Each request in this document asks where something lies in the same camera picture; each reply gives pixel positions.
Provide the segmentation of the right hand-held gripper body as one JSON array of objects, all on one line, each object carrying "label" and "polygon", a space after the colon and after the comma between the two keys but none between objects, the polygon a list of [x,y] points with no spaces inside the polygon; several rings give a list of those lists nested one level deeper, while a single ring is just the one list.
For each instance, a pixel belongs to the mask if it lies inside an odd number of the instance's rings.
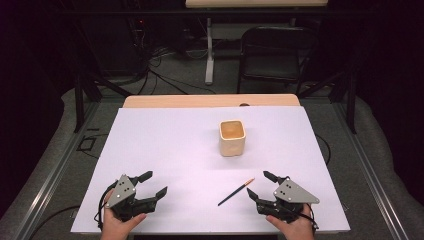
[{"label": "right hand-held gripper body", "polygon": [[299,217],[315,222],[313,216],[303,214],[304,205],[318,204],[320,200],[290,179],[289,176],[278,177],[278,187],[273,191],[274,201],[258,199],[256,209],[259,214],[272,215],[279,220],[291,223]]}]

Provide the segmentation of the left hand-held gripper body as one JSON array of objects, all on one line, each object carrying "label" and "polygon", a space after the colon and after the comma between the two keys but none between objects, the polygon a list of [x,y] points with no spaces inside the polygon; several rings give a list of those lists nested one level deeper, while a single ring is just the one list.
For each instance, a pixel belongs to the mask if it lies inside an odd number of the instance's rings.
[{"label": "left hand-held gripper body", "polygon": [[129,177],[123,174],[116,182],[113,193],[106,201],[105,207],[111,209],[117,219],[126,222],[141,213],[155,211],[157,199],[155,197],[138,200],[136,185],[138,177]]}]

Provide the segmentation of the dark blue pencil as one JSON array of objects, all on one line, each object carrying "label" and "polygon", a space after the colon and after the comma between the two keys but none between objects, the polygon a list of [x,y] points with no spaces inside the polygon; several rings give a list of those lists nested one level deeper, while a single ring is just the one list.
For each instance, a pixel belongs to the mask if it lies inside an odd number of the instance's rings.
[{"label": "dark blue pencil", "polygon": [[227,202],[229,199],[234,197],[237,193],[239,193],[241,190],[243,190],[245,187],[247,187],[249,184],[251,184],[254,180],[255,180],[255,178],[251,178],[251,179],[247,180],[245,183],[243,183],[241,186],[239,186],[237,189],[235,189],[233,192],[231,192],[228,196],[226,196],[223,200],[221,200],[217,204],[217,206],[221,206],[222,204]]}]

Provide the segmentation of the cream square ceramic cup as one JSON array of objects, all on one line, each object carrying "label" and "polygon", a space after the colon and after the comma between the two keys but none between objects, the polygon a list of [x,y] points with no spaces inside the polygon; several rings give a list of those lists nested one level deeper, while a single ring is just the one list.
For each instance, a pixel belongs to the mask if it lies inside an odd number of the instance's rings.
[{"label": "cream square ceramic cup", "polygon": [[240,120],[219,124],[219,150],[224,157],[240,156],[244,152],[246,132]]}]

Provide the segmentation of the person's right hand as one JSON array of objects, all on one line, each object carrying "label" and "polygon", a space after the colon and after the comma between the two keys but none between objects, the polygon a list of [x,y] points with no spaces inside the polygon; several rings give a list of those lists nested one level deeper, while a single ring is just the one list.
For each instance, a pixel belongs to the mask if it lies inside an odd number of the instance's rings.
[{"label": "person's right hand", "polygon": [[314,240],[312,223],[307,218],[299,217],[294,222],[286,223],[272,215],[268,215],[266,220],[280,230],[286,240]]}]

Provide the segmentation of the person's left hand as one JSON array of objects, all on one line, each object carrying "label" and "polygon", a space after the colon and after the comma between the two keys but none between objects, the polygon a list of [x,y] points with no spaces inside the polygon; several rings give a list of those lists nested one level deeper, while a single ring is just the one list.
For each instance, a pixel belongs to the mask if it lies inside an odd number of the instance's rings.
[{"label": "person's left hand", "polygon": [[126,240],[130,232],[146,217],[145,213],[141,213],[126,222],[122,222],[115,217],[111,209],[105,207],[100,240]]}]

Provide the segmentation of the white paper sheet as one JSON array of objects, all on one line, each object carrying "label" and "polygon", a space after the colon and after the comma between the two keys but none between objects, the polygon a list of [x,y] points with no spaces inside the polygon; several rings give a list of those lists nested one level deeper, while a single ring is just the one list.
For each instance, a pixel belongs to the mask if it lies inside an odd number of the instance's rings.
[{"label": "white paper sheet", "polygon": [[[240,120],[244,152],[224,157],[219,124]],[[137,227],[141,234],[273,234],[246,188],[270,199],[276,184],[263,171],[289,176],[320,202],[313,211],[320,232],[350,226],[303,107],[122,108],[118,111],[91,182],[71,228],[98,232],[94,216],[106,188],[122,174],[152,171],[138,185],[140,198],[167,187],[155,212]],[[247,180],[255,180],[221,206]]]}]

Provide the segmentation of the light wooden table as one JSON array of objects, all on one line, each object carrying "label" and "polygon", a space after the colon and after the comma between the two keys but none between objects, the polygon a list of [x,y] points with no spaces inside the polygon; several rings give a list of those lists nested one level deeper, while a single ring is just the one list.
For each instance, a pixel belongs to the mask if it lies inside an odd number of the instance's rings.
[{"label": "light wooden table", "polygon": [[202,108],[238,106],[299,106],[294,94],[217,94],[129,96],[124,108]]}]

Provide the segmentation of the black folding chair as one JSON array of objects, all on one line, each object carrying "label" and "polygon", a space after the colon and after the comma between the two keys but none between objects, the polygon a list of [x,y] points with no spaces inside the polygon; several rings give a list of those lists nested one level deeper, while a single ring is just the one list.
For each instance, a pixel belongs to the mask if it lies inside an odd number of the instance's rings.
[{"label": "black folding chair", "polygon": [[296,84],[298,94],[319,39],[306,27],[258,26],[240,40],[237,92],[242,83],[262,81]]}]

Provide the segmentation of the white metal table leg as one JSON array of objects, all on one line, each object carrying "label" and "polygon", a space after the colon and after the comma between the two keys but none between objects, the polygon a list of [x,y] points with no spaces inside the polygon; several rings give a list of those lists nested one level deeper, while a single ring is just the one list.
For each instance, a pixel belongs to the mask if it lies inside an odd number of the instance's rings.
[{"label": "white metal table leg", "polygon": [[213,56],[213,39],[212,39],[212,23],[211,19],[207,19],[207,61],[205,71],[205,84],[213,84],[213,73],[214,73],[214,56]]}]

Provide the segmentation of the beige background table top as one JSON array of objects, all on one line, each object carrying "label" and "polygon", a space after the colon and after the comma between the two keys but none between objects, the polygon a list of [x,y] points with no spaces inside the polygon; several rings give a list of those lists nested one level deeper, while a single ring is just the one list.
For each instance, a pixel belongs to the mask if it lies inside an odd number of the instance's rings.
[{"label": "beige background table top", "polygon": [[315,7],[329,0],[185,0],[187,8]]}]

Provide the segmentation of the grey metal floor rail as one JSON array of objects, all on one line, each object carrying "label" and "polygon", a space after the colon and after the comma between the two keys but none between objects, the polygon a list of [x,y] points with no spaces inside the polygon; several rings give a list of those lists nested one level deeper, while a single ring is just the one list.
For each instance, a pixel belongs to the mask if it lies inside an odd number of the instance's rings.
[{"label": "grey metal floor rail", "polygon": [[75,105],[65,101],[58,129],[27,183],[0,219],[0,240],[96,240],[98,236],[73,233],[76,220],[99,154],[109,131],[95,123],[101,105],[85,105],[85,123],[75,133]]},{"label": "grey metal floor rail", "polygon": [[373,195],[376,205],[389,229],[393,240],[410,240],[386,191],[384,190],[374,168],[372,167],[359,138],[352,132],[346,120],[346,111],[342,104],[333,103],[333,109],[345,131],[351,145],[359,158],[359,165]]}]

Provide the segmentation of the black metal frame stand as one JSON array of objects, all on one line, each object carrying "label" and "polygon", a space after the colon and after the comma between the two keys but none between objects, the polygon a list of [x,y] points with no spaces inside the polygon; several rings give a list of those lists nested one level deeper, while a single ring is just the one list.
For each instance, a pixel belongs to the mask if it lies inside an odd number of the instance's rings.
[{"label": "black metal frame stand", "polygon": [[344,70],[316,83],[311,88],[300,92],[298,97],[308,97],[324,86],[333,84],[334,87],[330,91],[328,98],[332,103],[340,103],[344,97],[347,97],[345,121],[350,131],[355,134],[356,83],[356,70],[351,67],[346,67]]},{"label": "black metal frame stand", "polygon": [[130,92],[111,83],[99,74],[86,70],[84,67],[78,66],[74,80],[76,110],[75,133],[79,132],[85,123],[84,96],[87,96],[90,101],[94,102],[99,102],[102,99],[102,94],[97,87],[97,83],[106,86],[110,90],[118,93],[123,97],[131,96]]}]

